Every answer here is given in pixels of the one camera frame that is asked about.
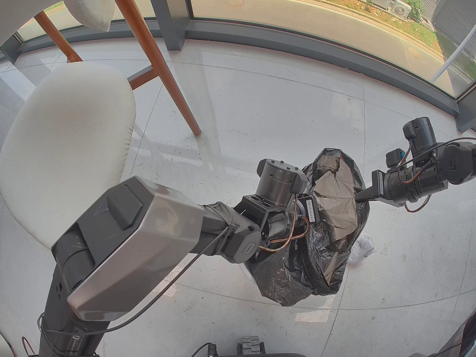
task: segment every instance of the white label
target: white label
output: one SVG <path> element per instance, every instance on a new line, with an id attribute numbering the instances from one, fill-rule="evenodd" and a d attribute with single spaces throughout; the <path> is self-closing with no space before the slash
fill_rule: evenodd
<path id="1" fill-rule="evenodd" d="M 378 191 L 384 195 L 384 174 L 381 171 L 378 171 Z"/>
<path id="2" fill-rule="evenodd" d="M 309 216 L 309 222 L 316 222 L 316 217 L 314 217 L 314 207 L 312 205 L 312 199 L 306 200 L 307 206 L 307 215 Z"/>

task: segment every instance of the white floor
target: white floor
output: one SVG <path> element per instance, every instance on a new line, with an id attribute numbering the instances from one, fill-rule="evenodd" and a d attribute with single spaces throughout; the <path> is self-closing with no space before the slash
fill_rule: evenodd
<path id="1" fill-rule="evenodd" d="M 160 182 L 198 203 L 236 204 L 255 191 L 260 159 L 303 167 L 324 147 L 354 158 L 368 184 L 372 170 L 385 168 L 386 152 L 407 147 L 402 126 L 418 116 L 430 117 L 439 141 L 459 135 L 454 119 L 430 104 L 326 63 L 207 41 L 166 52 L 157 42 L 203 132 L 191 134 L 160 79 L 141 86 L 123 179 Z M 149 64 L 134 39 L 74 48 L 127 76 Z M 15 66 L 0 63 L 0 146 L 25 99 L 65 61 L 50 48 Z M 268 353 L 307 357 L 436 352 L 476 302 L 475 189 L 476 182 L 450 186 L 416 214 L 373 203 L 365 231 L 377 252 L 348 268 L 334 297 L 281 307 L 261 297 L 239 266 L 203 257 L 142 317 L 107 334 L 98 353 L 187 357 L 211 341 L 226 355 L 249 335 L 265 341 Z M 38 350 L 36 319 L 54 260 L 2 207 L 0 333 L 20 356 L 22 335 Z"/>

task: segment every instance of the chair seat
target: chair seat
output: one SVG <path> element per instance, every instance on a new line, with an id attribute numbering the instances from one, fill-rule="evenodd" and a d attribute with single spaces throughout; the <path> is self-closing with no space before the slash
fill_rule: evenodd
<path id="1" fill-rule="evenodd" d="M 0 152 L 0 193 L 45 247 L 119 182 L 135 116 L 126 77 L 93 62 L 57 68 L 25 102 Z"/>

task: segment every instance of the glass window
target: glass window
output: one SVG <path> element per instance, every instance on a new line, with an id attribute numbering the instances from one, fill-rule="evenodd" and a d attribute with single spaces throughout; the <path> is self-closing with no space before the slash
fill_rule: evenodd
<path id="1" fill-rule="evenodd" d="M 263 24 L 364 51 L 430 81 L 476 23 L 476 0 L 191 0 L 198 19 Z M 458 77 L 437 86 L 457 97 L 473 76 L 467 51 Z"/>
<path id="2" fill-rule="evenodd" d="M 152 4 L 150 0 L 135 0 L 137 6 L 139 7 L 140 12 L 142 13 L 143 17 L 146 18 L 153 18 L 155 17 L 154 10 L 152 9 Z M 46 15 L 50 18 L 51 22 L 59 29 L 68 29 L 80 26 L 80 22 L 77 21 L 71 13 L 69 13 L 68 9 L 64 5 L 62 1 L 52 5 L 45 9 Z M 114 10 L 114 16 L 112 17 L 113 20 L 122 20 L 124 16 L 117 8 Z M 33 39 L 45 34 L 44 30 L 38 25 L 35 19 L 29 20 L 25 25 L 23 25 L 19 30 L 18 33 L 20 34 L 21 38 L 24 41 L 29 39 Z"/>

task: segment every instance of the black plastic bag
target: black plastic bag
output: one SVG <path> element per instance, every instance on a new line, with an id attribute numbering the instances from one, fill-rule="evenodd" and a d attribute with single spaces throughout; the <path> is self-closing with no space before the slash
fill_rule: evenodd
<path id="1" fill-rule="evenodd" d="M 281 251 L 259 251 L 249 267 L 261 294 L 282 306 L 293 306 L 309 295 L 337 293 L 350 249 L 364 228 L 370 205 L 355 203 L 365 189 L 362 175 L 340 149 L 325 148 L 303 169 L 306 194 L 314 195 L 321 220 L 305 238 Z"/>

